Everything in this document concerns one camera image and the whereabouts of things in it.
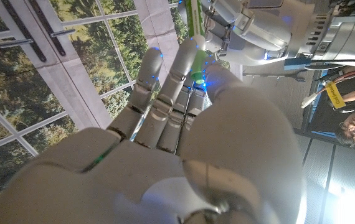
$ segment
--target yellow tag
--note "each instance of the yellow tag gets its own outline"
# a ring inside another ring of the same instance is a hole
[[[346,106],[341,94],[337,89],[337,86],[333,82],[329,82],[326,85],[327,94],[336,109]]]

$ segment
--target door handle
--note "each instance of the door handle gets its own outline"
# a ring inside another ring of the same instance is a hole
[[[50,36],[51,37],[58,37],[61,35],[73,34],[75,31],[76,31],[75,29],[62,30],[62,31],[53,32],[50,34]]]
[[[25,44],[32,44],[34,41],[31,39],[27,40],[12,40],[12,41],[7,41],[7,42],[0,42],[0,48],[8,48],[8,47],[15,47],[15,46],[21,46]]]

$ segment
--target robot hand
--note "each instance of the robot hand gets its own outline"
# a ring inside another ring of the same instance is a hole
[[[130,102],[107,130],[84,129],[13,177],[0,223],[303,223],[304,178],[287,119],[212,58],[203,66],[213,105],[200,113],[205,88],[190,93],[186,78],[196,45],[180,46],[133,142],[158,49],[146,52]]]

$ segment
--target white robotic arm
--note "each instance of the white robotic arm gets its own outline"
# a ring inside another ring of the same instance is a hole
[[[206,88],[193,86],[196,46],[182,43],[132,142],[161,66],[149,49],[128,106],[107,130],[84,129],[25,166],[0,196],[0,223],[303,223],[289,122],[213,58]],[[206,90],[213,105],[201,112]]]
[[[201,3],[206,48],[221,60],[256,66],[299,57],[306,60],[288,60],[285,68],[313,62],[355,66],[355,1],[336,1],[324,14],[297,0]]]

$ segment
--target green test tube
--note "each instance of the green test tube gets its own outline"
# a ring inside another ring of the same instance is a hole
[[[189,37],[193,38],[197,43],[197,55],[191,67],[191,78],[197,84],[205,82],[202,74],[202,63],[207,57],[205,50],[204,27],[202,25],[202,12],[200,0],[186,0],[187,9],[187,26],[189,28]]]

